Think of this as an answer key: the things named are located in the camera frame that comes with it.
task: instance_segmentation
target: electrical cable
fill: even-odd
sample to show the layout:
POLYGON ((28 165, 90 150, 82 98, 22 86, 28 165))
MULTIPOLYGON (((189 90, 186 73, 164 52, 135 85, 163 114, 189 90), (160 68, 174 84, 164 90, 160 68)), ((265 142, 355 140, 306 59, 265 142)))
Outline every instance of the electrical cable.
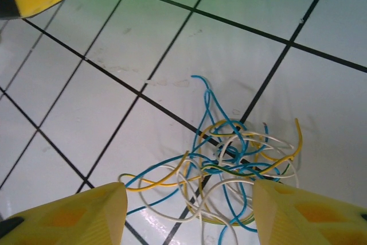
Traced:
POLYGON ((271 177, 273 181, 294 177, 295 185, 297 187, 299 186, 298 175, 293 165, 293 161, 295 157, 300 154, 303 146, 302 132, 298 120, 295 119, 298 133, 298 147, 293 153, 287 154, 285 150, 294 149, 292 144, 269 135, 269 127, 265 123, 264 133, 258 133, 248 130, 243 123, 229 118, 216 99, 215 94, 210 88, 209 82, 202 76, 193 75, 192 77, 202 80, 206 88, 204 92, 205 112, 195 133, 192 149, 183 155, 159 162, 138 175, 123 173, 118 177, 120 182, 122 182, 123 177, 132 178, 126 183, 126 189, 129 192, 138 192, 140 199, 144 203, 144 206, 127 212, 127 215, 131 215, 143 209, 149 209, 157 216, 174 222, 184 223, 197 218, 200 222, 201 244, 204 244, 204 223, 224 226, 218 237, 219 245, 222 243, 227 229, 230 229, 235 239, 235 244, 238 244, 234 227, 257 232, 256 229, 248 226, 254 222, 255 218, 251 204, 252 197, 246 194, 245 184, 250 184, 250 186, 252 186, 254 181, 264 177, 271 177), (212 104, 214 104, 213 107, 219 110, 224 119, 217 120, 217 122, 215 121, 211 110, 213 108, 211 106, 212 104), (210 120, 211 125, 201 131, 206 119, 210 120), (202 148, 210 139, 218 140, 218 144, 213 150, 206 149, 206 152, 203 153, 202 148), (269 151, 274 151, 276 154, 280 155, 280 158, 269 156, 267 153, 269 151), (232 157, 225 158, 226 152, 230 153, 232 157), (265 161, 259 162, 258 160, 260 157, 265 161), (176 166, 169 165, 169 163, 177 161, 178 164, 176 166), (283 172, 280 172, 279 166, 283 163, 287 163, 287 165, 285 169, 282 169, 283 172), (166 168, 169 169, 170 172, 159 181, 153 181, 146 178, 145 175, 158 168, 166 168), (207 176, 219 177, 219 182, 214 183, 208 190, 204 190, 202 181, 207 176), (166 181, 172 177, 176 177, 176 182, 167 183, 166 181), (196 181, 199 190, 198 195, 196 195, 193 187, 193 183, 196 181), (138 182, 138 187, 132 188, 131 185, 135 182, 138 182), (158 187, 176 187, 176 189, 167 196, 153 203, 148 203, 143 194, 148 190, 158 187), (222 187, 222 194, 230 210, 231 217, 223 215, 219 211, 218 206, 210 199, 212 193, 219 187, 222 187), (153 208, 153 206, 165 202, 166 200, 171 200, 171 198, 177 194, 181 194, 185 200, 191 216, 179 219, 158 212, 153 208), (238 213, 235 211, 234 203, 241 206, 238 213))

